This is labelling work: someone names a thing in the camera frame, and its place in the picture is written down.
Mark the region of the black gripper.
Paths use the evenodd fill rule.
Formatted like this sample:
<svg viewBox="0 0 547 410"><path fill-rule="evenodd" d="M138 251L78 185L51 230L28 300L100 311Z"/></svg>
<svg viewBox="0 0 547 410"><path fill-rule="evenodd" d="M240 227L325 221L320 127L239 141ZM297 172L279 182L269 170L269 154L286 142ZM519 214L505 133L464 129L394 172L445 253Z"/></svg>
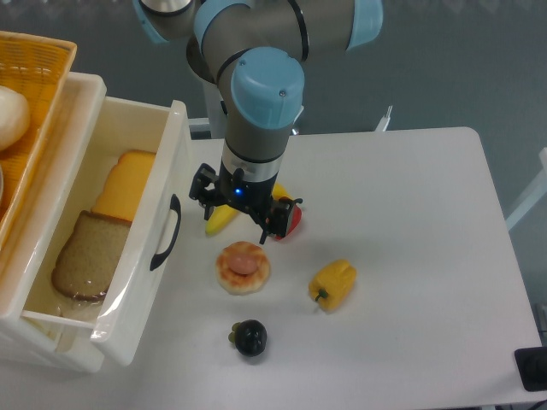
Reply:
<svg viewBox="0 0 547 410"><path fill-rule="evenodd" d="M294 208L303 202L302 198L273 198L277 176L259 182L247 180L242 168L233 173L221 165L220 173L208 164L202 163L191 181L190 199L197 201L204 210L204 219L209 220L215 207L229 205L248 214L260 227L262 235L259 244L268 237L286 237L291 228Z"/></svg>

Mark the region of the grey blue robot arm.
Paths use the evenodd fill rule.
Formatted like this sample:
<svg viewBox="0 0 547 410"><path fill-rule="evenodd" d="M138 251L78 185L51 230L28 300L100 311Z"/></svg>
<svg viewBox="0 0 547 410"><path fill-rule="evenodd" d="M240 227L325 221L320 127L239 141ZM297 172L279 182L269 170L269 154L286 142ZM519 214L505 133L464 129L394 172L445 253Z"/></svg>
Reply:
<svg viewBox="0 0 547 410"><path fill-rule="evenodd" d="M284 237L296 202L275 199L274 183L303 109L302 65L322 51L375 40L380 1L137 1L159 43L193 37L206 74L226 106L221 165L198 168L190 197L206 215L227 205L248 214L264 237Z"/></svg>

